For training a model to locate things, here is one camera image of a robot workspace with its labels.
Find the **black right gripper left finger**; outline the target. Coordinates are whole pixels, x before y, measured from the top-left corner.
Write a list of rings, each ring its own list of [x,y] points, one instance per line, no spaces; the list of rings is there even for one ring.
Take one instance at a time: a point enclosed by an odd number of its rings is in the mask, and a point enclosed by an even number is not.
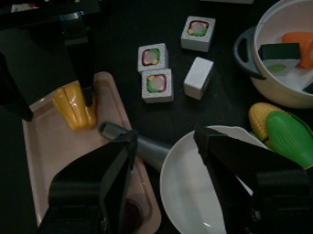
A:
[[[122,134],[52,178],[49,207],[37,234],[131,234],[138,209],[126,199],[136,132]]]

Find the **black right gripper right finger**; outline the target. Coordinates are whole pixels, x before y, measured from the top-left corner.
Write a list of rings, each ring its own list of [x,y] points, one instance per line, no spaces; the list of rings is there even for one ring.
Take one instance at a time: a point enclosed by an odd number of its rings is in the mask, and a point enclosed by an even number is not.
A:
[[[209,127],[194,141],[227,234],[313,234],[313,169]]]

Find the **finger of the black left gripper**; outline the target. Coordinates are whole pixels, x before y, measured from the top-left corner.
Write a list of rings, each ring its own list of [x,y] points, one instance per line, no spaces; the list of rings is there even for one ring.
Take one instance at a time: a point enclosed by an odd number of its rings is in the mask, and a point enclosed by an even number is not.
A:
[[[17,115],[27,122],[33,119],[33,112],[21,96],[21,92],[8,71],[7,59],[0,52],[0,107]]]
[[[64,46],[78,77],[84,102],[92,105],[94,92],[94,54],[90,28],[80,12],[60,15]]]

